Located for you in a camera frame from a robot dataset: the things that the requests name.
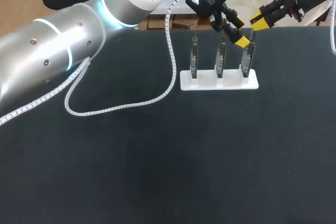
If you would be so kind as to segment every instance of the white stand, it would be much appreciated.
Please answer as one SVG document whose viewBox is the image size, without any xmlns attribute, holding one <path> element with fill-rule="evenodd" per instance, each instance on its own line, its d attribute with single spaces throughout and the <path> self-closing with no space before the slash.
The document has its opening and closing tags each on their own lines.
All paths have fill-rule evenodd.
<svg viewBox="0 0 336 224">
<path fill-rule="evenodd" d="M 198 70 L 197 79 L 192 79 L 191 71 L 181 71 L 181 90 L 251 90 L 258 89 L 259 83 L 255 70 L 251 69 L 248 78 L 243 77 L 239 69 L 223 71 L 223 78 L 217 77 L 216 70 Z"/>
</svg>

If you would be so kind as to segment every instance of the black tabletop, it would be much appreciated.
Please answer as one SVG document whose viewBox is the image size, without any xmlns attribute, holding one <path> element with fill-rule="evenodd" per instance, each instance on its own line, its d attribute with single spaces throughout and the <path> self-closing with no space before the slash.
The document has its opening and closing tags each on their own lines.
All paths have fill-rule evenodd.
<svg viewBox="0 0 336 224">
<path fill-rule="evenodd" d="M 219 34 L 177 31 L 178 71 L 195 33 L 199 67 L 214 66 Z M 0 223 L 335 223 L 328 30 L 272 29 L 256 43 L 255 91 L 183 92 L 178 79 L 156 104 L 88 118 L 66 112 L 63 92 L 0 127 Z M 228 58 L 238 68 L 241 51 L 229 46 Z M 130 31 L 92 62 L 70 105 L 148 100 L 170 79 L 165 33 Z"/>
</svg>

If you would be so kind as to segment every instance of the tool holder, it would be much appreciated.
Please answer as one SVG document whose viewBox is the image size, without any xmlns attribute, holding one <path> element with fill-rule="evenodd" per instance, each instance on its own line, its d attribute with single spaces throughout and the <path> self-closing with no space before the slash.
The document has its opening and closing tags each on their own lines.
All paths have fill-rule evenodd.
<svg viewBox="0 0 336 224">
<path fill-rule="evenodd" d="M 251 69 L 255 51 L 254 42 L 244 51 L 238 69 L 224 69 L 226 43 L 224 37 L 222 37 L 217 49 L 216 65 L 213 70 L 197 69 L 197 38 L 194 37 L 192 42 L 190 70 L 180 73 L 181 90 L 252 90 L 259 88 L 256 72 Z"/>
</svg>

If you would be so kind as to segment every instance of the glowing blue ring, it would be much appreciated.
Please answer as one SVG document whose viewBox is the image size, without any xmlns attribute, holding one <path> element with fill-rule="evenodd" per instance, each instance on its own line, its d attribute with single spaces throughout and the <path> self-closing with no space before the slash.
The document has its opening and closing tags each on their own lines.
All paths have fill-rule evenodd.
<svg viewBox="0 0 336 224">
<path fill-rule="evenodd" d="M 117 20 L 113 15 L 112 13 L 109 11 L 109 9 L 107 8 L 106 4 L 105 4 L 105 1 L 104 0 L 101 0 L 101 3 L 103 4 L 103 7 L 105 8 L 105 10 L 107 11 L 107 13 L 109 14 L 110 17 L 108 17 L 109 20 L 111 21 L 116 21 L 119 25 L 122 25 L 122 26 L 125 26 L 125 27 L 135 27 L 137 26 L 138 24 L 136 25 L 128 25 L 128 24 L 125 24 L 119 20 Z"/>
<path fill-rule="evenodd" d="M 42 23 L 50 26 L 57 33 L 58 36 L 62 35 L 61 31 L 58 30 L 58 28 L 56 26 L 54 26 L 52 23 L 50 23 L 49 21 L 47 21 L 45 19 L 42 19 L 42 18 L 38 18 L 38 19 L 36 19 L 34 21 L 40 21 L 40 22 L 42 22 Z M 68 66 L 68 68 L 66 70 L 66 71 L 68 71 L 71 68 L 71 66 L 72 66 L 72 53 L 71 53 L 71 49 L 70 49 L 69 45 L 66 45 L 66 49 L 68 51 L 68 56 L 69 56 L 69 66 Z"/>
</svg>

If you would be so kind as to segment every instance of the white spiral cable wrap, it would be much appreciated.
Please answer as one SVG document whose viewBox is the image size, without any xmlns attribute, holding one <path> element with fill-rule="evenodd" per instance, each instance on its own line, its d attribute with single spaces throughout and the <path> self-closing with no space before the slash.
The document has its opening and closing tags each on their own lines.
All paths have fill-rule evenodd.
<svg viewBox="0 0 336 224">
<path fill-rule="evenodd" d="M 332 0 L 331 17 L 330 17 L 330 20 L 331 20 L 330 21 L 330 43 L 331 43 L 331 51 L 334 55 L 336 55 L 335 38 L 334 38 L 335 10 L 336 10 L 336 0 Z"/>
<path fill-rule="evenodd" d="M 90 57 L 86 58 L 76 69 L 75 72 L 73 72 L 60 86 L 55 88 L 54 90 L 50 91 L 46 95 L 36 99 L 35 101 L 22 106 L 21 108 L 18 108 L 17 110 L 14 110 L 13 112 L 3 116 L 0 118 L 0 126 L 4 125 L 11 119 L 29 111 L 32 110 L 33 108 L 41 105 L 42 103 L 48 101 L 50 98 L 54 97 L 57 95 L 59 92 L 61 92 L 63 89 L 65 89 L 70 83 L 72 83 L 73 80 L 81 73 L 83 68 L 87 68 L 88 65 L 90 64 Z"/>
<path fill-rule="evenodd" d="M 167 88 L 167 90 L 160 95 L 159 97 L 146 101 L 146 102 L 139 102 L 139 103 L 131 103 L 131 104 L 125 104 L 125 105 L 121 105 L 121 106 L 116 106 L 116 107 L 112 107 L 109 109 L 105 109 L 105 110 L 99 110 L 99 111 L 91 111 L 91 112 L 85 112 L 85 113 L 77 113 L 75 111 L 73 111 L 70 107 L 69 107 L 69 99 L 70 96 L 72 94 L 72 92 L 74 91 L 75 87 L 78 85 L 78 83 L 81 81 L 81 79 L 83 78 L 83 76 L 85 75 L 89 65 L 90 65 L 90 57 L 86 58 L 80 65 L 79 67 L 76 69 L 75 72 L 73 72 L 61 85 L 59 85 L 57 88 L 53 89 L 52 91 L 50 91 L 49 93 L 47 93 L 46 95 L 36 99 L 35 101 L 22 106 L 21 108 L 3 116 L 0 118 L 0 126 L 4 125 L 5 123 L 7 123 L 8 121 L 12 120 L 13 118 L 29 111 L 32 110 L 33 108 L 41 105 L 42 103 L 48 101 L 49 99 L 51 99 L 52 97 L 54 97 L 55 95 L 57 95 L 59 92 L 61 92 L 64 88 L 66 88 L 69 84 L 71 84 L 77 77 L 77 79 L 75 80 L 75 82 L 73 83 L 73 85 L 70 87 L 66 97 L 65 97 L 65 101 L 64 101 L 64 105 L 66 110 L 75 116 L 90 116 L 90 115 L 97 115 L 97 114 L 102 114 L 102 113 L 107 113 L 110 111 L 115 111 L 115 110 L 121 110 L 121 109 L 125 109 L 125 108 L 131 108 L 131 107 L 138 107 L 138 106 L 144 106 L 144 105 L 148 105 L 148 104 L 152 104 L 155 102 L 160 101 L 161 99 L 163 99 L 164 97 L 166 97 L 169 92 L 172 90 L 172 88 L 174 87 L 175 81 L 176 81 L 176 74 L 177 74 L 177 69 L 176 69 L 176 62 L 175 62 L 175 56 L 174 56 L 174 50 L 173 50 L 173 46 L 172 46 L 172 41 L 170 38 L 170 30 L 169 30 L 169 20 L 170 20 L 170 16 L 172 13 L 172 9 L 174 8 L 174 6 L 179 2 L 180 0 L 174 0 L 174 2 L 171 4 L 171 6 L 169 7 L 169 10 L 167 12 L 166 15 L 166 19 L 165 19 L 165 32 L 166 32 L 166 37 L 167 37 L 167 43 L 168 43 L 168 49 L 169 49 L 169 53 L 171 56 L 171 60 L 172 60 L 172 66 L 173 66 L 173 77 L 172 77 L 172 81 L 169 85 L 169 87 Z M 199 4 L 199 0 L 191 0 L 193 3 L 195 4 Z"/>
<path fill-rule="evenodd" d="M 171 57 L 171 60 L 172 60 L 173 76 L 172 76 L 172 81 L 171 81 L 169 87 L 167 88 L 167 90 L 162 95 L 160 95 L 159 97 L 154 98 L 152 100 L 145 101 L 145 102 L 130 103 L 130 104 L 125 104 L 125 105 L 115 106 L 115 107 L 104 109 L 104 110 L 90 111 L 90 112 L 84 112 L 84 113 L 75 112 L 69 107 L 69 99 L 71 97 L 72 92 L 75 90 L 76 86 L 78 85 L 78 83 L 81 81 L 81 79 L 85 75 L 85 72 L 87 70 L 87 66 L 86 66 L 83 69 L 83 71 L 80 73 L 80 75 L 78 76 L 77 80 L 72 84 L 72 86 L 70 87 L 70 89 L 69 89 L 69 91 L 68 91 L 68 93 L 65 97 L 64 105 L 65 105 L 66 110 L 70 114 L 75 115 L 75 116 L 91 116 L 91 115 L 103 114 L 103 113 L 116 111 L 116 110 L 122 110 L 122 109 L 126 109 L 126 108 L 144 106 L 144 105 L 148 105 L 148 104 L 158 102 L 158 101 L 162 100 L 163 98 L 165 98 L 170 93 L 170 91 L 173 89 L 175 81 L 176 81 L 177 69 L 176 69 L 176 61 L 175 61 L 175 55 L 174 55 L 174 50 L 173 50 L 173 46 L 172 46 L 172 41 L 171 41 L 171 38 L 170 38 L 169 20 L 170 20 L 170 16 L 171 16 L 171 13 L 172 13 L 172 9 L 174 8 L 174 6 L 179 1 L 181 1 L 181 0 L 174 0 L 174 2 L 171 4 L 171 6 L 168 9 L 168 12 L 166 14 L 166 19 L 165 19 L 165 32 L 166 32 L 166 37 L 167 37 L 168 49 L 169 49 L 170 57 Z M 191 1 L 194 2 L 197 5 L 199 4 L 199 0 L 191 0 Z"/>
</svg>

